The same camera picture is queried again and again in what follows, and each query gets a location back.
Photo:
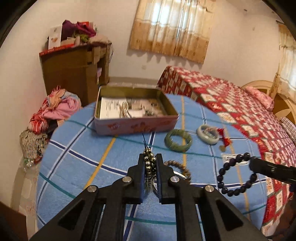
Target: wooden headboard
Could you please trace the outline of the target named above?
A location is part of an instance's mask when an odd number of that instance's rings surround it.
[[[272,82],[267,80],[252,81],[243,87],[253,86],[265,94],[269,94]],[[280,94],[276,94],[274,98],[274,109],[272,111],[277,118],[286,117],[295,125],[296,120],[296,104]]]

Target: beige curtain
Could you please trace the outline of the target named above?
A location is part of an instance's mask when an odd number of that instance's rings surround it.
[[[203,63],[216,0],[140,0],[130,49]]]
[[[296,41],[285,25],[279,24],[279,32],[282,57],[270,96],[279,93],[296,102]]]

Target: metal bolt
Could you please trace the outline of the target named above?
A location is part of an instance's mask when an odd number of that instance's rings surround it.
[[[94,186],[94,185],[89,186],[89,187],[87,188],[87,191],[88,191],[88,192],[95,192],[95,191],[96,191],[96,186]]]
[[[213,186],[211,186],[211,185],[207,185],[207,186],[205,186],[205,190],[206,190],[207,192],[213,192],[215,189],[214,189]]]
[[[177,183],[178,181],[180,181],[180,178],[175,177],[175,176],[172,176],[172,177],[170,178],[170,180],[171,180],[171,182]]]
[[[123,177],[123,178],[122,178],[122,181],[123,181],[124,183],[129,183],[129,182],[131,182],[131,177],[129,177],[129,176]]]

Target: purple cloth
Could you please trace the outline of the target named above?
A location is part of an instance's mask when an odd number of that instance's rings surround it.
[[[75,31],[77,31],[79,34],[86,34],[89,37],[93,37],[96,35],[95,30],[86,25],[83,25],[80,22],[73,24],[69,20],[65,20],[62,27],[61,41],[66,40],[67,37],[72,37]]]

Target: pink pillow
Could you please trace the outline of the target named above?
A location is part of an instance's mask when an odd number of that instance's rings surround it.
[[[245,91],[250,93],[254,98],[259,100],[261,104],[268,110],[272,111],[274,108],[274,100],[266,95],[265,93],[262,93],[260,90],[254,88],[253,86],[247,86],[245,88]]]

